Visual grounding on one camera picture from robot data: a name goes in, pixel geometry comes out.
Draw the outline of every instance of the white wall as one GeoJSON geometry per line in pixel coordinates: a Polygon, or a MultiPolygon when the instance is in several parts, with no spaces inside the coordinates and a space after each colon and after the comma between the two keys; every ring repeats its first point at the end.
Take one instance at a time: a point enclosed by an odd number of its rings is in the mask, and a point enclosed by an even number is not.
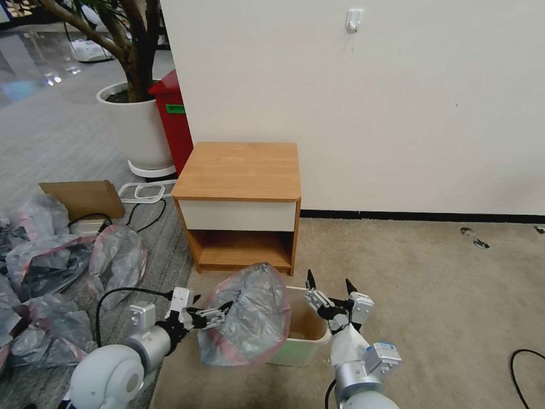
{"type": "Polygon", "coordinates": [[[545,2],[161,4],[194,141],[297,142],[303,208],[545,214],[545,2]]]}

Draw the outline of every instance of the white drawer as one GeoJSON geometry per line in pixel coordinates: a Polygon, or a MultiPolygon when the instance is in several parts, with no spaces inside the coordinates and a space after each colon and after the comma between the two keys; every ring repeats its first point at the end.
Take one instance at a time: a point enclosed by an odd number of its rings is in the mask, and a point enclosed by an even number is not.
{"type": "Polygon", "coordinates": [[[179,200],[188,229],[294,231],[296,202],[179,200]]]}

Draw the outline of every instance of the black cable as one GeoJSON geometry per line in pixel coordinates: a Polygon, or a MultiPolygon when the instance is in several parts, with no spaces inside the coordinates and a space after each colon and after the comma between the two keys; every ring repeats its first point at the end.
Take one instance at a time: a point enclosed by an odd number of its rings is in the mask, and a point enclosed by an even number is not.
{"type": "Polygon", "coordinates": [[[72,224],[74,224],[74,223],[76,223],[76,222],[78,222],[78,221],[80,221],[80,220],[82,220],[84,218],[88,218],[90,216],[102,216],[105,219],[107,219],[108,222],[110,222],[110,224],[113,224],[112,219],[106,213],[89,213],[89,214],[80,216],[77,219],[72,220],[71,222],[68,222],[68,227],[70,227],[72,224]]]}
{"type": "Polygon", "coordinates": [[[334,379],[331,381],[331,383],[328,386],[328,390],[325,392],[325,398],[324,398],[324,407],[325,409],[329,409],[329,395],[331,394],[331,391],[333,390],[333,387],[337,384],[337,379],[334,379]]]}
{"type": "Polygon", "coordinates": [[[95,331],[97,333],[97,346],[100,348],[102,346],[102,340],[100,339],[100,307],[102,307],[102,302],[105,300],[107,296],[113,293],[117,293],[118,291],[135,291],[137,293],[147,293],[147,294],[154,294],[154,295],[160,295],[162,297],[165,297],[168,300],[172,299],[172,291],[168,291],[166,293],[162,293],[160,291],[155,290],[148,290],[148,289],[140,289],[140,288],[134,288],[134,287],[120,287],[117,289],[110,290],[106,292],[100,300],[98,300],[97,304],[97,316],[95,318],[95,331]]]}
{"type": "Polygon", "coordinates": [[[517,390],[518,397],[521,399],[522,404],[524,405],[524,407],[526,409],[530,409],[530,407],[526,403],[526,399],[524,399],[524,396],[522,396],[521,388],[518,386],[518,382],[517,382],[517,379],[515,377],[515,370],[513,368],[513,364],[515,362],[515,357],[518,354],[520,354],[521,352],[530,352],[530,353],[532,353],[534,355],[537,355],[540,358],[543,358],[544,360],[545,360],[545,356],[541,355],[539,352],[536,352],[536,351],[531,350],[531,349],[526,349],[526,348],[517,349],[515,352],[513,352],[511,354],[511,361],[509,362],[509,370],[511,372],[511,380],[513,381],[513,385],[515,386],[515,389],[517,390]]]}
{"type": "MultiPolygon", "coordinates": [[[[161,209],[161,212],[159,213],[159,216],[157,216],[151,223],[145,225],[143,228],[138,229],[138,230],[136,231],[137,233],[140,233],[142,230],[147,229],[147,228],[150,227],[152,224],[157,223],[157,222],[159,221],[159,219],[161,218],[161,216],[163,215],[163,213],[165,212],[165,209],[166,209],[166,200],[161,199],[161,202],[163,202],[163,208],[161,209]]],[[[137,208],[139,205],[141,205],[141,204],[142,204],[142,203],[137,203],[137,204],[135,204],[135,206],[132,208],[131,213],[129,214],[129,220],[125,223],[125,226],[128,226],[128,225],[131,223],[132,217],[133,217],[133,215],[134,215],[134,213],[135,213],[136,208],[137,208]]]]}

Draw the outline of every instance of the black baseboard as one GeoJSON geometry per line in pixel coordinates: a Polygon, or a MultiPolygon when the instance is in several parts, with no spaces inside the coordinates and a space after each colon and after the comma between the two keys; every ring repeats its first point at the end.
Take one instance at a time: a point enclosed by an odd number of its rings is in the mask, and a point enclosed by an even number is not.
{"type": "Polygon", "coordinates": [[[501,215],[476,213],[372,212],[350,210],[301,210],[302,218],[416,220],[425,222],[531,223],[545,224],[545,215],[501,215]]]}

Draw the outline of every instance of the beige carpet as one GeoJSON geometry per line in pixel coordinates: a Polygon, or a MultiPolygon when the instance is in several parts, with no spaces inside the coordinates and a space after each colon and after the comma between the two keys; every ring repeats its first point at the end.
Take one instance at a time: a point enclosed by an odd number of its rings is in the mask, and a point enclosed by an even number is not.
{"type": "MultiPolygon", "coordinates": [[[[401,408],[522,408],[509,356],[545,352],[544,250],[530,225],[302,219],[286,282],[303,286],[311,268],[328,295],[342,297],[349,277],[374,300],[364,335],[397,344],[404,362],[385,393],[401,408]]],[[[190,286],[207,294],[227,275],[193,273],[190,286]]],[[[210,368],[192,334],[165,361],[151,408],[322,408],[328,357],[329,346],[307,368],[210,368]]],[[[530,407],[545,407],[545,361],[519,356],[515,370],[530,407]]]]}

